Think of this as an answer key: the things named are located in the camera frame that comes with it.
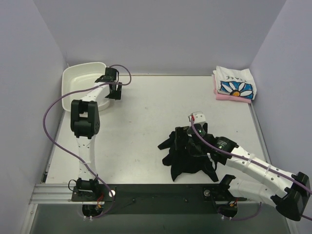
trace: cable tie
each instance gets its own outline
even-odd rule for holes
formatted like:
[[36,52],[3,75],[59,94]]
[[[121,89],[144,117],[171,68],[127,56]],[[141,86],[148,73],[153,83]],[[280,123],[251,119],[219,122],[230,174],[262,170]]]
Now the cable tie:
[[101,88],[101,89],[104,88],[103,86],[104,86],[104,84],[103,84],[103,85],[100,85],[100,84],[97,85],[97,87],[98,87],[98,88]]
[[268,172],[269,172],[271,167],[272,167],[272,165],[269,164],[268,167],[267,167],[267,170],[264,173],[264,176],[263,176],[263,179],[262,179],[262,184],[264,184],[265,177],[267,176],[267,174],[268,174]]
[[254,159],[255,154],[251,154],[248,161],[246,162],[246,166],[245,168],[242,170],[243,173],[245,173],[250,165],[250,163],[252,162],[252,160]]

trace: blue flower graphic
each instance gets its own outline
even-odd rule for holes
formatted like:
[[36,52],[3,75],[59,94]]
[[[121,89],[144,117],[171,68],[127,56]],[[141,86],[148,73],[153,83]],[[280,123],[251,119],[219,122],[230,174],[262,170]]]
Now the blue flower graphic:
[[251,84],[245,82],[236,81],[221,81],[220,91],[225,92],[226,95],[232,95],[235,97],[242,97],[247,99],[253,99],[254,89]]

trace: black mounting plate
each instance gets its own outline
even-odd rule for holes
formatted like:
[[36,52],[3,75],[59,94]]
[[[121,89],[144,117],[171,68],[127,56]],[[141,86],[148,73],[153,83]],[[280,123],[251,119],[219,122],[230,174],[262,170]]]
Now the black mounting plate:
[[[101,201],[113,201],[113,198],[109,196],[109,191],[104,186],[104,184],[98,185],[100,191],[104,193],[104,198]],[[116,192],[116,186],[110,186],[111,190],[114,190]],[[74,192],[72,193],[72,201],[79,201],[79,202],[87,202],[87,201],[97,201],[98,197],[94,195],[94,193],[91,192],[84,192],[79,191],[76,192],[76,186],[74,187]]]
[[[219,188],[219,184],[110,184],[109,186],[116,191],[114,208],[109,214],[215,214],[215,202],[211,197],[204,195],[205,190],[211,191],[216,201],[228,202],[236,199],[228,191]],[[107,189],[104,189],[104,194],[103,201],[112,201]],[[73,194],[72,201],[87,200]],[[102,207],[106,210],[111,205],[111,202],[106,202]]]

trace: white wall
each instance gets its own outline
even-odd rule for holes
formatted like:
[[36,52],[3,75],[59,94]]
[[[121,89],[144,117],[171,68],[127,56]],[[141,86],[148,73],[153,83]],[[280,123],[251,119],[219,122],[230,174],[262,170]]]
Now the white wall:
[[[287,0],[251,65],[254,107],[272,163],[312,178],[312,1]],[[312,216],[312,201],[305,215]],[[303,219],[300,233],[310,234]]]
[[34,0],[69,65],[206,75],[249,67],[286,0]]
[[[0,232],[20,233],[52,144],[43,113],[60,95],[65,62],[31,0],[0,1]],[[48,129],[55,134],[61,106]]]

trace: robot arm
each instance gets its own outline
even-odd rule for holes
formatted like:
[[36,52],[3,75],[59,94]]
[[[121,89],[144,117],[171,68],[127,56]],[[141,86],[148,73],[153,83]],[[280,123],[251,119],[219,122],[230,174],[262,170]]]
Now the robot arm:
[[[188,134],[192,136],[194,142],[200,145],[202,150],[204,149],[205,153],[210,154],[213,161],[240,170],[259,182],[250,182],[236,178],[233,175],[226,175],[226,179],[223,179],[221,183],[223,186],[226,186],[232,196],[263,202],[276,207],[277,211],[289,219],[295,221],[301,219],[310,194],[297,184],[269,171],[269,169],[293,178],[310,188],[307,175],[301,172],[294,175],[278,169],[255,157],[254,154],[248,153],[241,146],[226,137],[213,137],[213,135],[207,134],[202,127],[206,121],[202,112],[192,113],[189,119],[193,122],[194,128],[190,127]],[[211,144],[218,151],[203,144],[202,140]],[[230,156],[222,152],[244,156],[245,159]],[[252,161],[262,164],[265,168],[252,163]]]
[[87,170],[85,164],[94,173],[97,173],[95,165],[95,139],[100,128],[98,102],[105,98],[107,101],[109,99],[120,99],[122,88],[119,85],[121,83],[100,85],[105,82],[116,82],[117,74],[118,71],[116,69],[106,68],[105,74],[94,83],[94,87],[98,86],[98,88],[87,93],[82,99],[73,100],[71,103],[71,130],[76,136],[78,155],[85,161],[85,163],[79,162],[79,176],[75,187],[76,193],[89,192],[93,194],[93,197],[98,197],[101,193],[98,180]]

